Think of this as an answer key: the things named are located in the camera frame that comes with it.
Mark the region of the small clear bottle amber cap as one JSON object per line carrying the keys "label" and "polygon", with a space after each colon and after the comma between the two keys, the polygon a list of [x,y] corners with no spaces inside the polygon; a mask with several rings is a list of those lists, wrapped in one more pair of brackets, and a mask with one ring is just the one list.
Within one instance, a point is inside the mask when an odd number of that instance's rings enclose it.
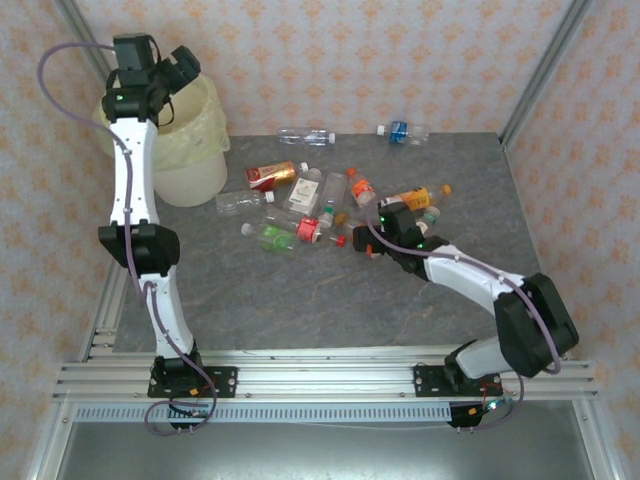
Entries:
{"label": "small clear bottle amber cap", "polygon": [[334,219],[335,225],[345,233],[352,233],[357,227],[363,226],[364,221],[346,212],[341,212]]}

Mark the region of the orange label bottle orange cap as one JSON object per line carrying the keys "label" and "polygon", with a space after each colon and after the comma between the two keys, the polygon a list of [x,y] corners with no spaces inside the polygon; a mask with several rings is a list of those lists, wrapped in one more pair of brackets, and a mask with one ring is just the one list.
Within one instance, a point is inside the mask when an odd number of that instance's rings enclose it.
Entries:
{"label": "orange label bottle orange cap", "polygon": [[352,167],[346,170],[351,194],[360,208],[367,207],[376,199],[376,192],[368,178],[358,169]]}

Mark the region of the red label bottle red cap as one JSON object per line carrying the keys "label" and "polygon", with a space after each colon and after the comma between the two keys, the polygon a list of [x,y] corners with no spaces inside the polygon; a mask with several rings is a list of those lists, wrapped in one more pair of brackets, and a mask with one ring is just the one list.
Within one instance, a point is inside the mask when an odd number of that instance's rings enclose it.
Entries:
{"label": "red label bottle red cap", "polygon": [[344,235],[322,227],[317,219],[296,212],[281,210],[272,205],[266,206],[265,220],[269,225],[292,233],[302,242],[325,242],[338,247],[344,247],[347,243]]}

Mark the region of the clear bottle white label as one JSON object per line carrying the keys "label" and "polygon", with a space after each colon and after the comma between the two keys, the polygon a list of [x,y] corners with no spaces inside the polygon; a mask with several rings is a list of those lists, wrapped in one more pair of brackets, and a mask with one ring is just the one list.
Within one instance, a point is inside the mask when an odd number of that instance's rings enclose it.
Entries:
{"label": "clear bottle white label", "polygon": [[282,208],[303,216],[310,216],[317,205],[323,182],[324,177],[316,168],[300,173],[292,184]]}

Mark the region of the white cap bottle green label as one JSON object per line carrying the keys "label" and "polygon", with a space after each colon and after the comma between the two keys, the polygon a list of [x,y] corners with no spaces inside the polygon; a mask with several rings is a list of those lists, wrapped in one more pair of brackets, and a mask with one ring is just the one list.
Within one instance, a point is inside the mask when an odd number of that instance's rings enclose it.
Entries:
{"label": "white cap bottle green label", "polygon": [[298,243],[297,237],[291,232],[263,223],[244,223],[241,234],[251,238],[263,250],[275,253],[290,252]]}

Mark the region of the blue label bottle white cap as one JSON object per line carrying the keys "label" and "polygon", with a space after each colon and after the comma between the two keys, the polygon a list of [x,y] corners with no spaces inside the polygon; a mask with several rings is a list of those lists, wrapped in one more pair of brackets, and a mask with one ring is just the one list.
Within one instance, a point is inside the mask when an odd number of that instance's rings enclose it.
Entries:
{"label": "blue label bottle white cap", "polygon": [[376,134],[390,144],[422,145],[428,141],[430,132],[426,125],[395,120],[389,125],[378,125]]}

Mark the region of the gold red label bottle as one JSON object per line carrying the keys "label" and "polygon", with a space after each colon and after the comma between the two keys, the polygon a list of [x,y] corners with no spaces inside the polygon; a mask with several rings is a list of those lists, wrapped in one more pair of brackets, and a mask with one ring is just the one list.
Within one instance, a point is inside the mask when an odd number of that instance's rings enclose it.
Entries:
{"label": "gold red label bottle", "polygon": [[272,191],[293,183],[300,173],[309,170],[306,162],[284,161],[245,170],[249,188],[257,191]]}

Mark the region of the plain clear bottle white cap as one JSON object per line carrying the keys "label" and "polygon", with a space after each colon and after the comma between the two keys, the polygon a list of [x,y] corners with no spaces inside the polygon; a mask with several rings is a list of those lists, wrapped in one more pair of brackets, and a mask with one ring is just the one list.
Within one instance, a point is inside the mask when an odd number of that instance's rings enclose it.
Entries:
{"label": "plain clear bottle white cap", "polygon": [[254,211],[275,201],[272,191],[242,190],[220,193],[216,196],[216,209],[220,216],[231,217]]}

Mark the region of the pale yellow bin liner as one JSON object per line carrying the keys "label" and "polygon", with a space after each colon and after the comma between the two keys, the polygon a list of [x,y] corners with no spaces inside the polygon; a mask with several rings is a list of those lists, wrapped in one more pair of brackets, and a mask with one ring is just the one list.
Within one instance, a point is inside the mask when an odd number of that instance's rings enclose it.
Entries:
{"label": "pale yellow bin liner", "polygon": [[153,152],[156,171],[184,168],[230,148],[226,115],[214,81],[200,75],[172,97],[159,115]]}

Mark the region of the cream plastic bin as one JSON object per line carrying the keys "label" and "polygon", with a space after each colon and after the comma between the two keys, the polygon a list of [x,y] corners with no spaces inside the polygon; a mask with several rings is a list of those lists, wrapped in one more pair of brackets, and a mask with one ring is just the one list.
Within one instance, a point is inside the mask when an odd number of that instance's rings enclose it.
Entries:
{"label": "cream plastic bin", "polygon": [[155,193],[165,203],[176,207],[194,207],[208,202],[227,181],[224,153],[175,170],[156,171],[153,165]]}

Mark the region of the clear bottle pale blue label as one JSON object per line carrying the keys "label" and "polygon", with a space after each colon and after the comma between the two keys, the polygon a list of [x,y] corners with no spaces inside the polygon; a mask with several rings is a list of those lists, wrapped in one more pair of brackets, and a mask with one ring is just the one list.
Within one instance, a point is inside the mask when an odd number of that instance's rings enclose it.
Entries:
{"label": "clear bottle pale blue label", "polygon": [[310,127],[282,127],[277,135],[278,140],[287,145],[327,146],[336,142],[334,132]]}

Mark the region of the small circuit board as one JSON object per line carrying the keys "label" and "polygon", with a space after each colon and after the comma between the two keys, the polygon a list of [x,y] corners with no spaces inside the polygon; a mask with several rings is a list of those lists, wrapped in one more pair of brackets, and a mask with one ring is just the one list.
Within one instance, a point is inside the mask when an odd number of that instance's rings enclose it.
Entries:
{"label": "small circuit board", "polygon": [[472,417],[482,417],[507,402],[505,398],[491,400],[488,403],[472,404],[466,410],[466,413]]}
{"label": "small circuit board", "polygon": [[204,419],[211,412],[211,406],[208,404],[183,406],[177,403],[170,403],[168,408],[174,418],[181,419]]}

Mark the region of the grey metal shelf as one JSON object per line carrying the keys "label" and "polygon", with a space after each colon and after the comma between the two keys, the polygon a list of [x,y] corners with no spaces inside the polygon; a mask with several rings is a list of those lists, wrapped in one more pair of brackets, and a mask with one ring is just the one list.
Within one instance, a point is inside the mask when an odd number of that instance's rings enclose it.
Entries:
{"label": "grey metal shelf", "polygon": [[282,404],[223,404],[193,435],[159,437],[135,403],[56,406],[27,480],[632,480],[598,403],[531,401],[505,423],[457,432],[425,407],[388,419],[278,422]]}

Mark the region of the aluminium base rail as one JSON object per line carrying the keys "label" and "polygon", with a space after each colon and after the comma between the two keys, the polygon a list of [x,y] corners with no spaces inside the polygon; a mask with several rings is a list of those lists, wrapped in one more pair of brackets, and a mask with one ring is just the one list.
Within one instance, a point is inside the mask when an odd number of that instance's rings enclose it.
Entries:
{"label": "aluminium base rail", "polygon": [[[413,368],[443,362],[442,347],[207,351],[203,362],[238,370],[239,402],[408,402]],[[152,357],[94,348],[85,362],[62,366],[56,400],[138,401],[146,398]]]}

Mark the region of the aluminium side rail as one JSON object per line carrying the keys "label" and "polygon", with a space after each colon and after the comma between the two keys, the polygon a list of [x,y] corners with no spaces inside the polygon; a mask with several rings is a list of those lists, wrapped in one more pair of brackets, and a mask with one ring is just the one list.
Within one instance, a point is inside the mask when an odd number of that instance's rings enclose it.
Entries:
{"label": "aluminium side rail", "polygon": [[79,355],[81,362],[113,353],[130,278],[112,261]]}

